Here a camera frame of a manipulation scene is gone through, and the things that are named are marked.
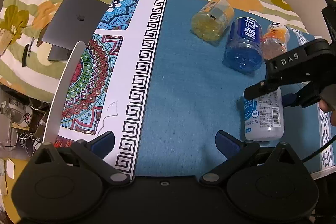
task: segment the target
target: bottle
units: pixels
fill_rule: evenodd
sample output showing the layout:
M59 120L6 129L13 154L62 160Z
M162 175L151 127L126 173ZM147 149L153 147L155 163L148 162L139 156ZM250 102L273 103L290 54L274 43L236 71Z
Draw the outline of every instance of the bottle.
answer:
M260 68L263 62L261 32L260 24L253 18L240 17L232 23L225 50L225 58L232 69L250 73Z
M277 140L284 134L281 91L257 99L244 99L245 137L253 141Z
M226 0L211 0L191 19L192 32L207 42L221 38L235 12Z
M287 52L289 31L285 25L278 22L271 23L267 33L261 38L261 50L264 59L270 60Z

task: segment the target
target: white bottle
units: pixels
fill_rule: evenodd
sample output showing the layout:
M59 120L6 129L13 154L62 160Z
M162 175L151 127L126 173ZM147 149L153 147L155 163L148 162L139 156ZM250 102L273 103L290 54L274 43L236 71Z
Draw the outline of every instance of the white bottle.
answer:
M253 141L277 140L284 134L280 88L257 99L244 99L245 137Z

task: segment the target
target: apple logo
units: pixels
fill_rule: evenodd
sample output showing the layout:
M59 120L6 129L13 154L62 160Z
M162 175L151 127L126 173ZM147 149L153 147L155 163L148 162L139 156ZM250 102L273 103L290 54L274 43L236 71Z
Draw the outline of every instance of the apple logo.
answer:
M77 15L77 19L78 19L79 21L84 21L85 16L83 16L83 15Z

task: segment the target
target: blue mandala print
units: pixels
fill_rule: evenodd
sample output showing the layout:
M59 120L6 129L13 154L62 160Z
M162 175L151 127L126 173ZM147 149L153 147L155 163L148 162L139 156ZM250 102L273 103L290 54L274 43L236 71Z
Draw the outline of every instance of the blue mandala print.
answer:
M126 30L139 0L113 0L97 29Z

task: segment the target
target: blue bottle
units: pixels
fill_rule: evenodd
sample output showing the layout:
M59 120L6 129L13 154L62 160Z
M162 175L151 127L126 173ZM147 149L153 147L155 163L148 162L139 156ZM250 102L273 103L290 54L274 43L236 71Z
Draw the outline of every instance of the blue bottle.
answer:
M232 23L225 50L226 61L232 69L250 73L260 68L263 62L261 35L261 26L253 18L239 17Z

